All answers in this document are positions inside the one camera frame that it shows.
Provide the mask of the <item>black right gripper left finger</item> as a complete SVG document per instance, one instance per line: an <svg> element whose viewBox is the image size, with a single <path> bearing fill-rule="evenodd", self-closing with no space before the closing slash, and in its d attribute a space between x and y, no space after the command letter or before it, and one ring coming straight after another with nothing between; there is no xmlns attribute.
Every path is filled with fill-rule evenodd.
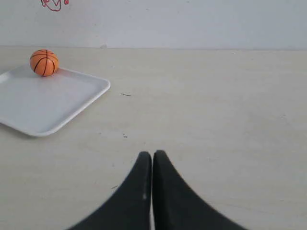
<svg viewBox="0 0 307 230"><path fill-rule="evenodd" d="M71 230L149 230L152 158L139 153L134 166L113 195Z"/></svg>

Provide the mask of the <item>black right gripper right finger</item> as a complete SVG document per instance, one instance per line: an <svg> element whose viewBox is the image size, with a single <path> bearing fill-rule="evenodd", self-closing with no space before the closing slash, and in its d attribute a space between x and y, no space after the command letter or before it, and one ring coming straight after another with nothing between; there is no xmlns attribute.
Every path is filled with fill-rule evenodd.
<svg viewBox="0 0 307 230"><path fill-rule="evenodd" d="M153 156L153 215L156 230L244 229L202 200L163 150Z"/></svg>

